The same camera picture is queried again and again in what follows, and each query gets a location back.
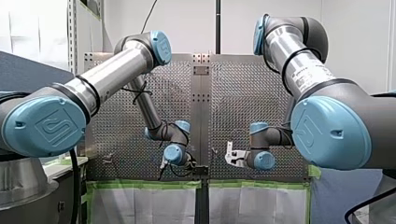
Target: gray surface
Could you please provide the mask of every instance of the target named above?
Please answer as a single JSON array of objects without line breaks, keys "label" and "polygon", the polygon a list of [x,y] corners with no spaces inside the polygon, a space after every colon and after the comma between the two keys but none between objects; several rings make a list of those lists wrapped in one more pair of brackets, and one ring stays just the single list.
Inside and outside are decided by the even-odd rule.
[{"label": "gray surface", "polygon": [[[258,172],[226,164],[227,140],[233,136],[235,149],[247,149],[251,122],[265,120],[270,125],[280,125],[288,95],[283,91],[280,77],[269,72],[260,57],[210,55],[209,62],[208,56],[204,65],[209,66],[209,76],[193,73],[195,65],[203,65],[203,54],[199,54],[202,58],[174,54],[169,65],[158,67],[153,75],[147,76],[147,90],[153,91],[153,102],[160,116],[168,121],[194,119],[192,147],[188,150],[201,164],[210,165],[210,178],[304,181],[306,164],[295,149],[274,147],[277,164],[272,171]],[[86,67],[91,68],[109,57],[111,54],[89,53]],[[158,149],[158,142],[144,137],[145,125],[137,106],[132,105],[133,99],[131,93],[119,91],[95,117],[93,138],[87,137],[87,147],[97,149],[98,157],[91,161],[89,179],[158,177],[163,148]],[[218,152],[216,155],[206,153],[212,148]],[[112,162],[104,164],[103,158],[109,155]],[[172,178],[172,174],[165,172],[163,180]]]},{"label": "gray surface", "polygon": [[380,170],[321,171],[312,184],[312,224],[345,223],[345,212],[373,197],[381,179]]},{"label": "gray surface", "polygon": [[0,51],[0,91],[36,91],[52,82],[65,83],[73,74]]},{"label": "gray surface", "polygon": [[279,75],[269,71],[261,57],[214,55],[212,62],[212,116],[209,127],[210,177],[304,181],[307,168],[296,149],[272,147],[276,166],[271,171],[241,169],[226,164],[227,141],[233,149],[248,149],[249,124],[266,121],[279,126],[288,106]]}]

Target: robotic arm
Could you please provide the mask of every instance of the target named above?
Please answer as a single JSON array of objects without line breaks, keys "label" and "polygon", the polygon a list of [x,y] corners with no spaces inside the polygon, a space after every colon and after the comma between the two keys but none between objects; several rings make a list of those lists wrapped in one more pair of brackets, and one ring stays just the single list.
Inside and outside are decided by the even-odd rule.
[{"label": "robotic arm", "polygon": [[[256,24],[254,53],[275,65],[270,68],[295,100],[288,134],[308,161],[337,170],[396,167],[395,94],[370,96],[355,82],[334,76],[323,64],[328,39],[318,21],[265,15]],[[266,132],[261,141],[272,138],[265,125],[259,128]]]},{"label": "robotic arm", "polygon": [[[133,35],[121,40],[112,58],[65,84],[56,83],[27,96],[10,94],[2,98],[0,155],[37,158],[69,151],[83,136],[101,104],[127,84],[141,90],[144,82],[140,75],[168,64],[171,57],[163,32]],[[149,136],[174,143],[165,150],[167,159],[175,164],[187,161],[184,149],[190,125],[177,121],[162,135],[163,122],[149,95],[142,93],[137,101]]]},{"label": "robotic arm", "polygon": [[[122,39],[116,46],[115,53],[120,53],[134,39],[135,36],[127,36]],[[163,153],[163,166],[166,163],[170,163],[176,166],[185,166],[187,169],[192,168],[194,159],[189,153],[186,153],[186,147],[189,143],[190,124],[185,120],[177,120],[175,123],[167,123],[161,120],[149,91],[144,91],[146,82],[142,77],[137,77],[128,83],[128,88],[134,93],[147,125],[145,136],[150,140],[171,142]]]}]

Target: metal frame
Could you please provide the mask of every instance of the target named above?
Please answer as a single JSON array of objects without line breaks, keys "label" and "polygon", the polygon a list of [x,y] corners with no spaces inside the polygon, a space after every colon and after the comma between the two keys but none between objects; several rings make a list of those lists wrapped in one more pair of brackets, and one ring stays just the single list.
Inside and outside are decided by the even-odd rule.
[{"label": "metal frame", "polygon": [[[86,53],[84,65],[85,69],[91,69],[95,67],[97,64],[105,61],[106,59],[112,56],[111,53]],[[175,64],[183,62],[182,67],[179,70],[175,70]],[[247,113],[243,121],[245,122],[242,126],[239,126],[238,129],[243,129],[243,133],[248,131],[248,125],[251,121],[250,119],[260,119],[269,121],[271,125],[280,125],[283,122],[284,113],[286,113],[288,106],[289,96],[283,90],[283,86],[281,83],[281,78],[277,77],[277,75],[269,72],[269,70],[263,65],[262,59],[255,56],[233,56],[233,55],[208,55],[208,54],[174,54],[173,61],[170,65],[165,67],[157,68],[162,70],[162,75],[166,75],[165,78],[182,78],[184,81],[181,82],[186,85],[186,78],[183,76],[189,76],[190,79],[189,85],[190,89],[187,92],[180,92],[183,98],[182,104],[177,100],[174,102],[174,105],[169,105],[171,100],[166,101],[166,105],[162,105],[163,107],[174,107],[175,110],[185,111],[189,113],[190,111],[190,124],[191,124],[191,134],[190,134],[190,146],[188,147],[188,151],[191,155],[197,160],[197,168],[191,177],[175,177],[170,173],[165,173],[163,181],[172,181],[172,180],[200,180],[201,187],[196,190],[196,205],[195,205],[195,223],[208,223],[209,222],[209,188],[208,188],[208,180],[210,178],[219,178],[219,179],[239,179],[239,178],[248,178],[250,176],[254,176],[255,179],[265,179],[265,180],[277,180],[277,181],[287,181],[287,182],[307,182],[308,181],[308,172],[307,172],[307,164],[297,150],[287,150],[281,147],[275,148],[273,151],[275,152],[275,156],[280,157],[280,164],[285,165],[286,163],[290,163],[290,166],[281,166],[277,167],[274,171],[270,172],[257,172],[249,169],[240,169],[234,168],[228,165],[224,158],[223,154],[225,154],[227,139],[224,139],[225,135],[221,135],[222,130],[219,130],[219,123],[221,125],[221,121],[217,119],[221,116],[230,117],[231,114],[234,113],[234,110],[241,109],[240,104],[238,104],[239,98],[228,97],[228,103],[234,104],[230,105],[230,109],[232,111],[224,110],[219,113],[219,107],[221,105],[219,103],[224,102],[221,97],[227,97],[227,94],[235,95],[237,93],[240,97],[251,97],[252,95],[258,97],[258,100],[263,100],[259,105],[255,105],[255,107],[250,108],[250,110],[254,110],[253,115]],[[247,80],[246,83],[237,83],[237,80]],[[263,82],[263,84],[257,84],[257,80]],[[220,90],[219,88],[224,88],[224,86],[220,86],[220,82],[228,82],[225,86],[225,90]],[[151,91],[154,91],[153,100],[155,104],[159,104],[161,101],[161,97],[159,94],[165,95],[164,91],[174,91],[168,90],[171,89],[170,86],[174,85],[174,82],[170,84],[168,82],[156,84],[159,85],[159,88],[163,88],[162,90],[156,90],[155,87],[150,87],[150,80],[148,81],[148,88]],[[274,97],[270,97],[264,94],[264,96],[260,96],[260,94],[271,92]],[[121,98],[116,95],[116,99],[110,99],[114,101],[121,101]],[[266,103],[276,104],[277,110],[273,109],[265,109]],[[131,109],[136,113],[137,108],[131,107]],[[112,113],[120,112],[117,108],[113,108],[113,110],[109,110]],[[97,119],[103,119],[101,116],[110,116],[106,112],[105,114],[99,113],[96,117]],[[95,121],[92,121],[93,131],[87,131],[86,135],[86,143],[87,147],[92,149],[95,146],[94,137],[97,134],[95,132]],[[248,141],[248,136],[246,134],[241,134],[239,137],[244,143]],[[219,148],[216,148],[218,142],[224,141],[224,146],[221,145]],[[139,162],[144,153],[148,153],[149,149],[143,148],[144,151],[138,151],[138,148],[134,148],[131,144],[130,150],[136,151],[136,156],[133,158],[128,158],[128,154],[126,154],[126,160],[131,164],[135,162]],[[103,172],[103,164],[101,162],[109,162],[113,163],[113,156],[110,155],[102,155],[99,153],[99,157],[93,159],[91,161],[91,165],[93,165],[93,170],[91,172]],[[102,176],[101,179],[106,179],[107,177],[113,178],[118,176],[118,171],[116,168],[117,165],[114,165],[114,169],[110,169],[109,172],[106,172],[107,176]],[[141,168],[127,168],[130,172],[132,169],[151,169],[153,166],[149,164],[145,164],[141,166]],[[154,180],[154,178],[146,176],[140,176],[138,179],[147,179]]]},{"label": "metal frame", "polygon": [[67,39],[68,39],[69,71],[72,74],[76,75],[78,68],[76,0],[68,0],[67,2]]},{"label": "metal frame", "polygon": [[[111,57],[111,55],[111,53],[86,53],[84,65],[86,69],[91,69]],[[307,164],[301,157],[300,153],[295,149],[290,150],[283,147],[275,147],[273,152],[276,158],[279,159],[277,163],[278,166],[273,171],[267,172],[234,168],[228,165],[222,156],[223,154],[225,155],[227,140],[231,140],[233,138],[233,130],[245,130],[241,131],[241,133],[237,133],[238,136],[234,143],[234,145],[236,145],[235,149],[245,149],[241,147],[248,144],[248,135],[245,133],[248,131],[248,125],[250,122],[263,120],[268,121],[270,125],[280,125],[283,122],[283,113],[287,110],[289,96],[283,90],[280,78],[276,74],[269,72],[269,70],[263,65],[260,57],[175,54],[173,55],[173,62],[185,62],[183,65],[185,66],[184,69],[190,69],[190,72],[186,73],[187,70],[184,70],[184,72],[182,72],[183,74],[176,74],[173,70],[175,68],[171,67],[172,65],[165,66],[164,68],[160,67],[158,69],[166,70],[165,74],[163,73],[165,78],[168,78],[169,73],[174,73],[174,76],[169,78],[188,76],[189,74],[191,76],[191,89],[188,93],[183,93],[187,95],[182,95],[183,100],[185,100],[184,102],[190,102],[190,109],[185,110],[185,113],[190,111],[191,123],[191,143],[188,151],[197,160],[198,166],[204,169],[203,173],[195,174],[193,177],[184,178],[185,180],[203,180],[209,178],[252,178],[284,182],[306,182],[308,180]],[[160,85],[159,88],[169,88],[164,86],[169,85],[169,83],[158,85]],[[153,97],[155,104],[161,103],[158,99],[155,99],[155,97],[159,97],[160,92],[174,91],[151,90],[154,91]],[[165,107],[168,108],[169,106],[174,107],[177,110],[183,110],[183,108],[179,108],[179,106],[183,106],[180,105],[180,103],[169,105],[169,102],[167,102]],[[244,110],[245,108],[243,108],[244,106],[253,107],[248,108],[248,111],[246,111]],[[239,110],[239,112],[242,111],[245,114],[243,116],[239,116],[238,111],[236,113],[234,112],[235,109]],[[239,116],[236,124],[234,115]],[[222,120],[219,120],[223,117],[229,120],[225,120],[225,123]],[[92,135],[87,133],[88,145],[91,141],[94,141],[92,140]],[[180,178],[175,178],[171,174],[167,174],[165,175],[164,180],[180,180]]]}]

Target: blue plastic cover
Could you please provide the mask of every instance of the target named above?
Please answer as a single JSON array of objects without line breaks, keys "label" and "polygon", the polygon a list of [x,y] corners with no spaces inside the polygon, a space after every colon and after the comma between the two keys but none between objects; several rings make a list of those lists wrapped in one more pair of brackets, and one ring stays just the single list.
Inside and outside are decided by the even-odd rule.
[{"label": "blue plastic cover", "polygon": [[171,44],[162,31],[151,31],[151,46],[159,65],[166,65],[172,60]]},{"label": "blue plastic cover", "polygon": [[371,138],[363,121],[333,98],[302,100],[292,112],[291,129],[298,150],[317,166],[353,170],[370,159]]},{"label": "blue plastic cover", "polygon": [[263,33],[264,33],[264,24],[262,22],[262,17],[260,17],[256,22],[256,27],[254,28],[253,53],[255,55],[262,55]]},{"label": "blue plastic cover", "polygon": [[257,170],[270,170],[275,166],[275,157],[269,151],[262,151],[254,158],[254,168]]},{"label": "blue plastic cover", "polygon": [[6,144],[27,157],[51,157],[72,149],[85,132],[85,116],[74,102],[45,96],[24,102],[6,117]]},{"label": "blue plastic cover", "polygon": [[177,120],[177,121],[175,121],[175,124],[177,125],[177,127],[182,129],[184,132],[190,133],[190,124],[187,121]]},{"label": "blue plastic cover", "polygon": [[249,134],[253,135],[254,133],[259,133],[268,128],[267,122],[254,122],[250,124]]},{"label": "blue plastic cover", "polygon": [[183,160],[183,151],[176,144],[169,145],[163,152],[163,157],[171,164],[179,165]]}]

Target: perforated metal panel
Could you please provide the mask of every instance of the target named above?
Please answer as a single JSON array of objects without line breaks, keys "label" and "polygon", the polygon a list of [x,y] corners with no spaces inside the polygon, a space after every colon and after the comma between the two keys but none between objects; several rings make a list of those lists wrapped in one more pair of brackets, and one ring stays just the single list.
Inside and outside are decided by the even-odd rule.
[{"label": "perforated metal panel", "polygon": [[296,149],[272,148],[276,167],[271,171],[241,169],[226,163],[227,141],[233,141],[233,149],[248,149],[249,124],[266,121],[281,125],[289,96],[280,76],[266,68],[260,57],[214,55],[211,66],[210,178],[304,181],[307,167]]},{"label": "perforated metal panel", "polygon": [[[90,69],[109,57],[111,54],[87,53],[85,67]],[[210,55],[210,63],[205,62],[209,66],[208,75],[194,74],[197,65],[192,55],[174,54],[173,61],[156,68],[152,75],[147,75],[147,81],[163,119],[194,119],[193,129],[197,128],[197,120],[209,124],[201,125],[197,132],[191,131],[191,135],[200,135],[198,139],[206,132],[208,138],[199,141],[199,148],[188,148],[203,163],[209,161],[209,178],[304,181],[307,167],[295,149],[274,147],[276,168],[269,172],[235,168],[224,160],[229,140],[233,140],[234,149],[248,149],[251,122],[282,123],[288,95],[280,76],[270,72],[262,59],[255,56]],[[92,121],[92,134],[87,133],[91,137],[87,137],[86,144],[97,150],[97,157],[90,162],[89,179],[158,177],[164,147],[158,149],[158,142],[144,137],[144,121],[137,106],[132,104],[133,99],[131,93],[119,91]],[[197,104],[204,99],[204,105]],[[163,180],[174,179],[180,178],[169,172],[163,176]]]},{"label": "perforated metal panel", "polygon": [[[87,53],[86,67],[90,69],[111,56],[106,53]],[[152,99],[164,120],[190,120],[190,57],[174,56],[170,64],[144,75],[148,82],[146,90],[153,92]],[[145,124],[137,105],[132,104],[133,99],[132,93],[119,91],[102,105],[94,117],[92,139],[86,139],[87,147],[97,150],[96,158],[90,161],[87,173],[89,179],[158,178],[166,144],[159,149],[160,142],[145,138]],[[175,176],[169,171],[163,174],[162,180],[171,179],[175,179]]]}]

